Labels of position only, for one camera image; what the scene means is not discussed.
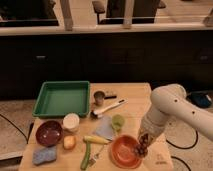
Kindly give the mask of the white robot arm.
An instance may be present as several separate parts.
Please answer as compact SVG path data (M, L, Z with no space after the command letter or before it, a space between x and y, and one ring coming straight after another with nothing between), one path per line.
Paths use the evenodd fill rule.
M151 145L165 130L167 121L175 116L213 141L213 114L186 100L187 93L180 84L169 84L152 90L151 106L142 117L138 140Z

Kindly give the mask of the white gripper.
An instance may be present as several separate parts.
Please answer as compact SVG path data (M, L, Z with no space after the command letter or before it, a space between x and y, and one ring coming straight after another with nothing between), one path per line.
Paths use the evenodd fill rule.
M146 142L151 145L164 132L166 125L166 115L156 108L150 108L142 117L138 131L140 143Z

